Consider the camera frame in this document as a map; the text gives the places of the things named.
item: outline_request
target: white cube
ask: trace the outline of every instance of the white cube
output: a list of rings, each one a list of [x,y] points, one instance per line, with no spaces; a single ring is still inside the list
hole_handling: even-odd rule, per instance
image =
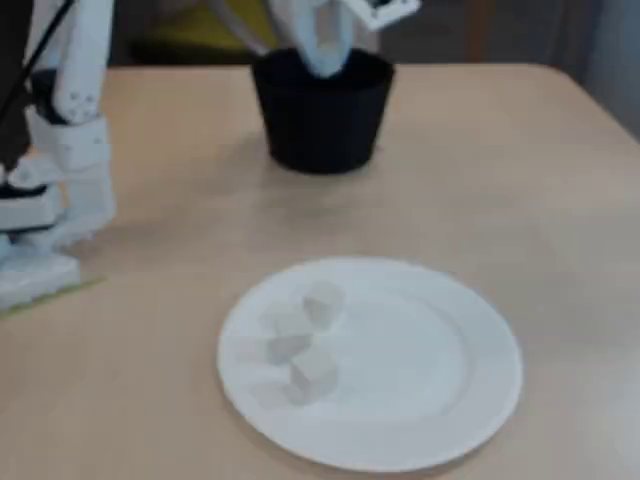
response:
[[[338,385],[338,365],[326,350],[312,345],[291,360],[292,402],[309,404],[329,395]]]
[[[271,309],[274,336],[269,339],[267,351],[274,364],[286,363],[294,355],[309,348],[313,326],[301,308],[280,306]]]
[[[330,282],[312,285],[302,301],[309,320],[319,331],[331,329],[342,314],[344,303],[344,291]]]

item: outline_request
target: wooden table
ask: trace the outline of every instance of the wooden table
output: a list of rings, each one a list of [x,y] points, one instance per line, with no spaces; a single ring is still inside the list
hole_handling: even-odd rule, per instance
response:
[[[640,148],[567,78],[402,67],[339,178],[267,160],[243,69],[114,71],[106,110],[120,214],[75,253],[108,280],[0,323],[0,478],[354,478],[254,433],[213,363],[243,292],[340,254],[452,272],[522,343],[515,417],[437,478],[640,477]]]

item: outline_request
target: yellow chair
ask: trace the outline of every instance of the yellow chair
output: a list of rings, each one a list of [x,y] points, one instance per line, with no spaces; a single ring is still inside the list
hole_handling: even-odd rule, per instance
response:
[[[277,35],[259,0],[226,0],[257,36],[276,46]],[[143,64],[233,65],[248,63],[253,52],[236,38],[206,3],[169,17],[131,44],[133,59]]]

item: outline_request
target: black flower pot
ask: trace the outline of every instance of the black flower pot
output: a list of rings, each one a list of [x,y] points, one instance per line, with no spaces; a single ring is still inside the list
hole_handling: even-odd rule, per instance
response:
[[[339,174],[365,165],[393,83],[394,68],[354,50],[337,75],[311,75],[294,49],[277,50],[252,67],[271,156],[286,168]]]

